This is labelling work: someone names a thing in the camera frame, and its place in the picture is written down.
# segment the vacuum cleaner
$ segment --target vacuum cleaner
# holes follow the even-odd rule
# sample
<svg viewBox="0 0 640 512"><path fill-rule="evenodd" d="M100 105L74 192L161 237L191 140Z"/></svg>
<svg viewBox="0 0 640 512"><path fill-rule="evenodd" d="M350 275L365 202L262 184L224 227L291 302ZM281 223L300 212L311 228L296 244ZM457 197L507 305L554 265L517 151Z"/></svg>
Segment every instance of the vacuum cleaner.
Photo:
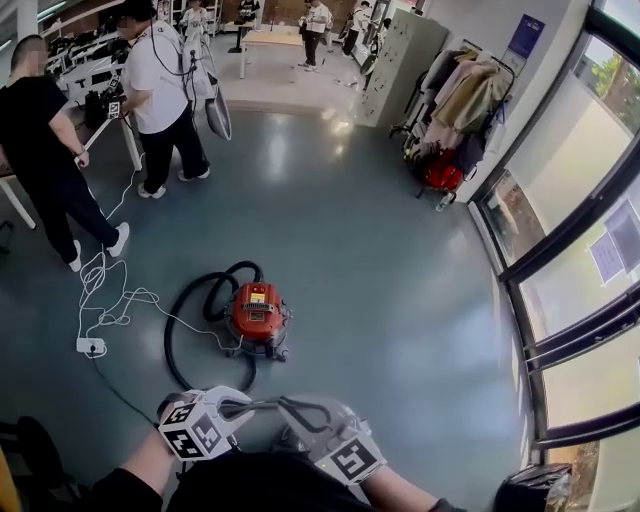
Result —
<svg viewBox="0 0 640 512"><path fill-rule="evenodd" d="M253 281L240 285L234 276L242 269L253 270ZM202 315L212 324L224 323L225 329L237 342L235 347L225 348L227 357L244 355L249 365L249 376L239 388L243 393L249 392L257 379L256 358L284 362L289 349L285 343L287 331L292 318L291 310L280 297L276 287L264 282L262 268L252 261L241 261L225 272L212 272L190 283L176 300L167 318L164 330L164 351L169 371L176 382L185 390L195 389L182 376L176 366L173 355L173 329L176 319L187 298L205 283L214 285L204 301ZM213 304L218 297L222 285L231 285L231 296L226 304L217 312Z"/></svg>

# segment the gray floor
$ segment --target gray floor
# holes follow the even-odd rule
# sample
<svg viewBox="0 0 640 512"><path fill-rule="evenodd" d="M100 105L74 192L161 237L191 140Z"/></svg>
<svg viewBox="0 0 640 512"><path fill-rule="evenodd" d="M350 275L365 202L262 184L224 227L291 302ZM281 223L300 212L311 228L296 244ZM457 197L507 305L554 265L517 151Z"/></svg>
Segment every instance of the gray floor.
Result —
<svg viewBox="0 0 640 512"><path fill-rule="evenodd" d="M193 278L258 261L295 318L290 360L263 362L253 396L339 398L369 419L399 472L458 506L484 508L521 464L526 406L507 303L466 207L437 214L435 198L414 199L397 143L384 133L277 114L239 112L233 122L232 142L202 130L209 180L182 184L173 174L161 201L127 197L116 220L132 227L128 289L147 287L169 309ZM118 126L91 158L88 181L110 210L130 173ZM0 219L16 225L12 254L0 259L0 420L38 418L67 471L91 483L148 427L75 352L78 277L6 199ZM98 247L77 232L86 260ZM113 270L93 304L110 304L121 281ZM204 328L201 301L187 304L184 318ZM109 346L100 366L153 414L176 390L164 363L165 318L142 304L131 316L127 327L95 333ZM195 386L244 375L241 361L186 329L176 332L176 352ZM279 426L261 415L241 444L259 449Z"/></svg>

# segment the black hose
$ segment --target black hose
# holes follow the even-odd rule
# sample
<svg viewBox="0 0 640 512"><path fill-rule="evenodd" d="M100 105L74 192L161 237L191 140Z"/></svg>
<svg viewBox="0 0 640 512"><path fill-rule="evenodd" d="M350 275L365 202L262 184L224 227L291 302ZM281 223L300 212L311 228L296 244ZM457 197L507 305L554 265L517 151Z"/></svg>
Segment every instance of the black hose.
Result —
<svg viewBox="0 0 640 512"><path fill-rule="evenodd" d="M187 380L182 376L182 374L180 373L180 370L178 370L178 367L176 366L176 362L173 356L173 328L175 327L176 319L173 317L178 316L178 314L180 313L180 309L182 309L182 306L184 305L185 301L187 300L189 295L193 293L193 291L196 288L214 279L217 280L216 284L221 283L224 280L228 280L229 282L231 282L232 286L235 284L236 289L238 288L238 282L236 281L236 279L233 276L227 274L226 272L213 272L211 274L206 274L196 279L184 289L184 291L178 297L178 300L176 300L175 304L173 305L170 311L170 314L172 316L167 318L167 324L164 329L164 355L167 360L167 365L169 366L169 371L171 372L171 375L173 375L173 378L175 379L175 381L184 390L190 390L190 389L196 389L196 388L194 388L191 384L187 382ZM248 393L255 386L256 379L258 377L258 368L257 368L254 357L245 353L245 359L249 365L249 376L247 377L247 380L240 388L240 391L242 391L243 393Z"/></svg>
<svg viewBox="0 0 640 512"><path fill-rule="evenodd" d="M240 261L235 265L229 267L224 272L219 272L225 275L219 277L218 280L216 281L216 284L213 285L213 288L209 292L209 295L207 295L207 298L204 301L204 306L202 308L202 314L206 320L208 320L209 322L219 322L224 318L224 308L222 308L217 313L213 313L211 311L213 306L213 301L216 299L218 292L220 291L220 287L222 286L222 283L224 283L225 281L229 281L231 283L232 295L238 291L238 288L240 287L238 285L238 281L231 274L235 274L238 270L241 270L243 268L250 268L253 270L254 283L261 283L264 280L264 274L262 272L262 268L260 267L260 265L258 265L257 263L254 263L253 261Z"/></svg>

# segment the white shoe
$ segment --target white shoe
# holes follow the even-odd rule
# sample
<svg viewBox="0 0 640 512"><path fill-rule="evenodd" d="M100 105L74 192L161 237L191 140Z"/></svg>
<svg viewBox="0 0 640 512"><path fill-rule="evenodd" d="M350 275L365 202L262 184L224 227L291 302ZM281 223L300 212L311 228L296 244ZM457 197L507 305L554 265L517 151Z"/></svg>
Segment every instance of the white shoe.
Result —
<svg viewBox="0 0 640 512"><path fill-rule="evenodd" d="M162 186L154 194L150 194L145 190L144 183L140 183L140 185L138 185L138 195L143 199L149 199L150 197L153 197L154 199L160 199L166 191L167 189Z"/></svg>
<svg viewBox="0 0 640 512"><path fill-rule="evenodd" d="M77 240L73 241L73 245L76 246L76 252L78 253L78 255L76 256L75 260L69 263L69 266L74 272L80 272L80 269L82 268L82 261L80 261L80 252L82 252L82 248L80 247L80 242L78 242Z"/></svg>
<svg viewBox="0 0 640 512"><path fill-rule="evenodd" d="M109 254L112 258L117 258L118 256L120 256L122 249L124 249L124 244L126 244L127 240L129 240L130 233L129 224L127 224L126 222L120 224L116 229L119 233L118 241L113 247L107 247L107 251L109 251Z"/></svg>
<svg viewBox="0 0 640 512"><path fill-rule="evenodd" d="M205 172L204 174L201 174L200 176L196 176L196 178L198 178L199 180L204 180L209 177L209 174L211 174L211 169L207 169L207 172ZM191 181L193 178L187 178L184 175L184 170L180 169L180 171L178 172L178 179L186 183L188 181Z"/></svg>

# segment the red bag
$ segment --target red bag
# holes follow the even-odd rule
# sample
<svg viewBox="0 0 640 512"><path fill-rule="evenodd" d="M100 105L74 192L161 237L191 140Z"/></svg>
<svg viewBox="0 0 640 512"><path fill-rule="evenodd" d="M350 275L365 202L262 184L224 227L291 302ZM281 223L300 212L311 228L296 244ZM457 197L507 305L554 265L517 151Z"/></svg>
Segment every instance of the red bag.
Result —
<svg viewBox="0 0 640 512"><path fill-rule="evenodd" d="M421 158L414 168L414 174L427 187L443 192L455 192L464 175L453 165L455 149L445 149L440 155Z"/></svg>

